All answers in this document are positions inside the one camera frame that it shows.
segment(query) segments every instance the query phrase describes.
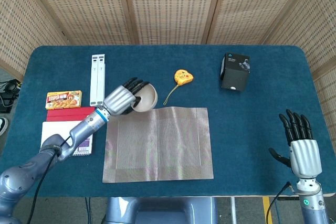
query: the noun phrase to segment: table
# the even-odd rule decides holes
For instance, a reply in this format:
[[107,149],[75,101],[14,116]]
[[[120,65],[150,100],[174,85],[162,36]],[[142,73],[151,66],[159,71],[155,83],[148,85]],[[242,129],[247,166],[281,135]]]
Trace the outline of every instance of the table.
[[[251,74],[244,92],[220,88],[225,52],[250,56]],[[48,91],[82,90],[82,106],[89,105],[92,54],[105,54],[106,95],[137,76],[155,86],[156,108],[175,86],[177,69],[193,74],[194,81],[174,92],[169,105],[208,108],[214,179],[103,184],[105,126],[94,135],[93,154],[58,164],[46,176],[40,196],[275,195],[286,181],[296,181],[291,170],[268,153],[273,147],[289,154],[278,118],[287,108],[310,120],[322,160],[318,181],[324,193],[336,191],[335,155],[305,55],[295,46],[39,47],[29,60],[1,170],[23,164],[38,152]]]

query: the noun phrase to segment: black box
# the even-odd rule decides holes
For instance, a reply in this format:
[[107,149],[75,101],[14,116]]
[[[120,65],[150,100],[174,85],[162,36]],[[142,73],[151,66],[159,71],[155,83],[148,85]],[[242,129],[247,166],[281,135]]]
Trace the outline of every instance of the black box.
[[243,91],[250,75],[250,57],[227,52],[220,75],[222,88]]

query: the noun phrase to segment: floor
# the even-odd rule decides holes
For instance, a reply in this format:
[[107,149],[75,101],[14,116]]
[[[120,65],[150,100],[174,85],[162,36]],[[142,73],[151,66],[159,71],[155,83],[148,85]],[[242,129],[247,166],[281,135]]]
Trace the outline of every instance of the floor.
[[[0,82],[12,79],[5,71],[0,69]],[[9,127],[15,113],[16,103],[10,114],[0,114],[9,120]],[[0,136],[0,153],[6,142],[8,130]],[[328,206],[329,216],[336,219],[336,196],[325,199]],[[23,223],[26,222],[32,198],[24,197],[16,209],[14,216]],[[231,224],[230,198],[217,198],[218,223]],[[91,211],[92,223],[100,224],[107,206],[106,198],[92,198]],[[301,224],[303,223],[301,209],[298,201],[277,201],[276,207],[272,208],[273,224]],[[265,223],[263,199],[261,197],[237,197],[236,198],[237,223],[262,224]],[[87,223],[87,211],[84,198],[75,197],[39,197],[37,199],[33,224],[56,224],[56,223]]]

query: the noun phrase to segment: robotic hand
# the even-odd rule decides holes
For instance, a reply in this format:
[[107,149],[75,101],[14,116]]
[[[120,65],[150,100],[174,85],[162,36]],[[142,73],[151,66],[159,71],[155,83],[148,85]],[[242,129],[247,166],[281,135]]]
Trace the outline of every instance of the robotic hand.
[[286,110],[289,117],[279,114],[284,124],[290,159],[280,156],[273,148],[271,155],[279,162],[292,169],[299,178],[297,182],[300,204],[305,224],[328,224],[328,215],[325,208],[321,184],[316,177],[322,173],[321,159],[317,141],[313,139],[308,119],[297,113]]
[[50,168],[59,161],[69,158],[77,147],[95,131],[108,122],[111,116],[128,114],[141,101],[136,94],[149,82],[132,78],[109,94],[102,105],[70,131],[72,145],[55,134],[43,143],[39,153],[22,166],[7,169],[0,175],[0,224],[20,224],[12,217],[18,201],[30,190],[33,184],[41,181]]

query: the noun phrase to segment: book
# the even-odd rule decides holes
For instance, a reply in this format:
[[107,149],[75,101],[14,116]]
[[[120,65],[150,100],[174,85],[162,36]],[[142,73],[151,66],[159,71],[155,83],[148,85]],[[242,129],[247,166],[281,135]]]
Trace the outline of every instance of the book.
[[[62,110],[48,110],[47,120],[42,124],[42,143],[54,134],[61,135],[64,139],[69,136],[69,132],[89,114],[94,111],[94,107],[81,107]],[[84,156],[92,153],[92,136],[83,141],[73,153],[73,156]]]
[[[41,146],[43,142],[54,134],[59,134],[63,139],[69,136],[69,132],[81,121],[61,121],[61,122],[44,122],[42,124]],[[69,138],[67,143],[71,146],[72,139]],[[86,156],[92,153],[92,135],[84,140],[73,153],[73,156]]]

